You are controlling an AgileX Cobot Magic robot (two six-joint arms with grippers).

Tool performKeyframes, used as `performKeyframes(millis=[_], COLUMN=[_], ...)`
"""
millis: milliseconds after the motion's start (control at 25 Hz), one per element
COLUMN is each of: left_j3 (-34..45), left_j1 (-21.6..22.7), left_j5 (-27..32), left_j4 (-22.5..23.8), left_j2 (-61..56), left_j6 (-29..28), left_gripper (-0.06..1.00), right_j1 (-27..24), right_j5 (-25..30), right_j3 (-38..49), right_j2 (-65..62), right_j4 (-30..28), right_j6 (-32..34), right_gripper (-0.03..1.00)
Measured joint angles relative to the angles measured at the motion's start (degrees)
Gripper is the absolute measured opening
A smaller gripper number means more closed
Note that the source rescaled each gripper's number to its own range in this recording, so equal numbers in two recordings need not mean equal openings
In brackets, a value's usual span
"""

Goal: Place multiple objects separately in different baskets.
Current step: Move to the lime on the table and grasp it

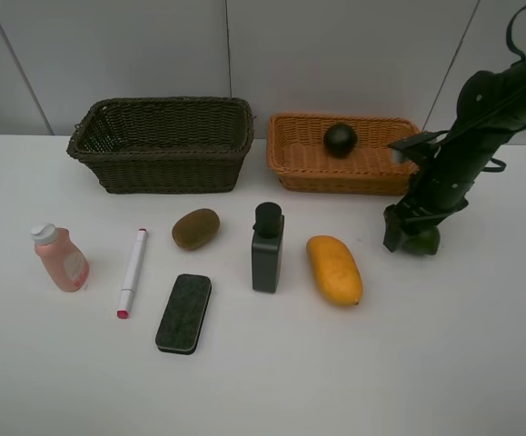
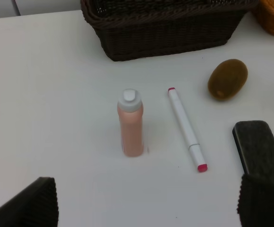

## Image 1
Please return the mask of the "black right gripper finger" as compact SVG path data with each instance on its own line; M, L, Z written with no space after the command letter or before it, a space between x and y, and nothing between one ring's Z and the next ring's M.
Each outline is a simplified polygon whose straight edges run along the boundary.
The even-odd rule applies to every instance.
M412 252L411 236L403 229L403 220L395 213L386 213L384 215L385 232L383 236L383 245L391 252Z

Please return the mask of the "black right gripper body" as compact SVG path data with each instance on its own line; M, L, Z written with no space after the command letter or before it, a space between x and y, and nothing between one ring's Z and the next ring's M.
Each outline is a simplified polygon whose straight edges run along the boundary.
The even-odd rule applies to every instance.
M384 210L386 232L428 232L465 208L476 179L475 158L437 158L411 178L403 198Z

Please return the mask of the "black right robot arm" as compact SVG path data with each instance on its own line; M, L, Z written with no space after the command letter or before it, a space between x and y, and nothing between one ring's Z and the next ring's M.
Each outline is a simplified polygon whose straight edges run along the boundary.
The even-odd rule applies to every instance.
M403 198L384 211L383 244L390 252L434 255L439 224L467 207L467 193L482 172L499 173L495 153L526 130L526 61L501 73L480 71L462 88L452 127L391 143L398 162L412 161Z

